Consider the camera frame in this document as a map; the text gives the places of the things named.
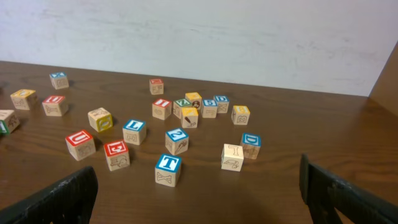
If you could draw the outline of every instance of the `alphabet block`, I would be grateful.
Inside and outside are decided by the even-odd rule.
[[[166,148],[172,155],[188,150],[189,135],[181,128],[166,132]]]
[[[261,137],[255,134],[243,133],[241,146],[245,158],[257,159],[261,147]]]
[[[104,145],[104,149],[110,171],[130,165],[129,149],[123,140],[107,143]]]
[[[64,96],[49,96],[43,101],[43,108],[47,116],[63,116],[69,106]]]
[[[201,110],[202,118],[216,118],[217,116],[217,102],[215,100],[203,100]]]
[[[140,145],[147,136],[145,121],[129,120],[123,127],[123,138],[127,143]]]
[[[68,77],[64,72],[50,74],[50,80],[56,90],[69,87]]]
[[[172,114],[172,102],[158,99],[152,104],[152,116],[162,120],[167,119]]]
[[[196,108],[182,108],[181,126],[183,128],[198,127],[198,111]]]
[[[88,112],[88,121],[99,133],[113,127],[112,115],[104,108]]]
[[[155,167],[155,182],[175,187],[181,173],[182,159],[178,156],[162,154]]]
[[[95,153],[94,139],[86,130],[71,134],[65,140],[70,154],[77,161]]]
[[[181,100],[175,100],[173,104],[173,114],[181,119],[181,111],[183,107],[192,107],[191,102],[189,102],[187,99],[181,99]]]
[[[14,110],[0,110],[0,133],[10,134],[19,125],[19,120]]]
[[[244,157],[242,146],[224,144],[223,153],[221,155],[222,169],[240,172],[242,169],[243,160]]]
[[[35,90],[18,90],[11,94],[11,100],[16,109],[30,110],[37,103],[37,95]]]
[[[197,110],[201,109],[201,96],[199,93],[186,93],[185,99],[192,103],[192,107],[196,108]]]
[[[161,80],[159,78],[149,80],[149,90],[152,95],[163,94],[163,92],[164,92],[163,80]]]
[[[217,113],[227,113],[229,99],[226,96],[215,95],[214,100],[217,102]]]
[[[237,125],[248,125],[250,111],[247,106],[234,106],[232,109],[232,122]]]

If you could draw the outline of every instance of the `toy block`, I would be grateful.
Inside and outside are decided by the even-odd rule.
[[[261,137],[255,134],[243,133],[241,146],[245,158],[257,159],[261,147]]]
[[[104,149],[110,171],[130,165],[129,149],[123,140],[107,143],[104,145]]]
[[[237,125],[248,125],[250,111],[247,106],[233,106],[232,109],[232,122]]]
[[[64,72],[50,74],[50,80],[56,90],[69,87],[68,77]]]
[[[0,133],[10,134],[19,125],[19,119],[14,110],[0,110]]]
[[[147,136],[145,121],[129,120],[123,127],[123,138],[127,143],[140,145]]]
[[[94,139],[86,130],[71,134],[65,140],[70,154],[77,161],[95,153]]]
[[[172,155],[177,155],[188,150],[189,135],[177,128],[166,132],[166,148]]]
[[[240,172],[242,169],[243,160],[244,157],[242,146],[224,144],[223,153],[221,155],[222,169]]]
[[[196,108],[182,108],[181,126],[183,128],[198,127],[198,110]]]
[[[155,167],[155,182],[175,187],[181,173],[181,162],[178,156],[162,154]]]
[[[37,103],[37,95],[35,90],[18,90],[11,94],[11,100],[16,109],[30,110]]]
[[[88,112],[88,121],[90,122],[90,126],[99,133],[113,126],[112,115],[104,108]]]
[[[158,99],[152,104],[152,116],[162,120],[167,119],[172,114],[172,102]]]
[[[181,119],[181,109],[183,107],[192,107],[192,104],[187,99],[181,99],[181,100],[174,101],[173,114],[176,117],[178,117],[179,119]]]
[[[185,99],[192,103],[192,107],[196,108],[197,110],[201,109],[201,96],[199,93],[186,93]]]
[[[152,95],[163,94],[163,92],[164,92],[163,80],[161,80],[159,78],[149,80],[149,90]]]
[[[69,106],[64,96],[49,96],[43,101],[43,108],[47,116],[63,116]]]
[[[217,102],[217,113],[227,113],[229,99],[226,96],[215,95],[214,100]]]
[[[203,100],[201,117],[202,118],[216,118],[217,116],[217,102],[215,100]]]

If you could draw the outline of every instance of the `blue block face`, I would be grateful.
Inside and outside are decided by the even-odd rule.
[[[255,134],[243,133],[243,143],[252,146],[261,146],[261,137]]]
[[[179,140],[185,139],[187,137],[189,137],[189,135],[182,130],[181,128],[177,128],[171,131],[167,131],[166,134],[168,135],[168,137],[173,141],[173,142],[177,142]]]
[[[67,74],[63,73],[63,72],[57,72],[57,73],[53,73],[50,75],[52,78],[64,78],[67,76]]]
[[[125,125],[124,129],[130,130],[130,131],[141,131],[141,129],[145,126],[145,121],[139,121],[135,119],[129,120]]]
[[[204,106],[217,106],[217,102],[215,100],[203,100]]]
[[[217,102],[229,102],[228,97],[215,95],[214,98]]]
[[[181,161],[181,157],[162,154],[156,164],[156,168],[167,172],[177,172],[178,168],[180,168]]]

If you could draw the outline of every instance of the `wooden table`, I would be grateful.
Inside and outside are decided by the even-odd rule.
[[[70,88],[55,90],[49,73],[64,71]],[[37,90],[40,101],[65,95],[69,112],[47,117],[40,105],[17,110],[21,126],[0,139],[0,209],[84,167],[93,166],[99,191],[92,223],[311,223],[299,191],[302,153],[348,181],[398,204],[398,119],[365,97],[261,86],[164,78],[165,94],[149,93],[150,76],[0,62],[0,109],[14,109],[10,94]],[[167,153],[165,132],[180,127],[172,115],[152,117],[157,98],[177,100],[197,91],[204,98],[228,95],[228,114],[199,120],[186,129],[190,147],[176,188],[156,184],[154,167]],[[231,105],[251,110],[247,126],[234,126]],[[97,133],[87,112],[104,107],[114,128]],[[110,172],[103,143],[122,139],[131,118],[147,121],[140,146],[129,145],[131,166]],[[65,136],[81,129],[96,138],[97,152],[77,162]],[[243,132],[259,134],[256,160],[241,172],[220,169],[224,143],[239,144]]]

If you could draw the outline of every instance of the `table surface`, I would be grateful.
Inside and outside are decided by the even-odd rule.
[[[55,90],[49,73],[67,73],[70,88]],[[17,110],[21,125],[0,139],[0,209],[84,167],[99,184],[91,223],[311,223],[299,191],[302,153],[310,160],[379,197],[398,204],[398,119],[365,97],[262,86],[163,78],[164,95],[151,95],[151,76],[0,62],[0,109],[14,109],[10,94],[37,90],[39,100],[65,95],[70,109],[47,117],[41,104]],[[156,184],[154,167],[165,148],[165,132],[180,127],[172,115],[152,117],[157,98],[177,100],[197,91],[203,98],[227,95],[228,114],[199,119],[189,150],[180,154],[176,188]],[[247,126],[234,126],[231,106],[251,111]],[[104,107],[114,127],[97,133],[87,112]],[[110,172],[103,143],[122,139],[131,118],[147,122],[140,146],[129,145],[131,165]],[[76,161],[65,136],[88,130],[97,152]],[[224,143],[239,144],[243,132],[262,137],[256,160],[241,172],[220,169]]]

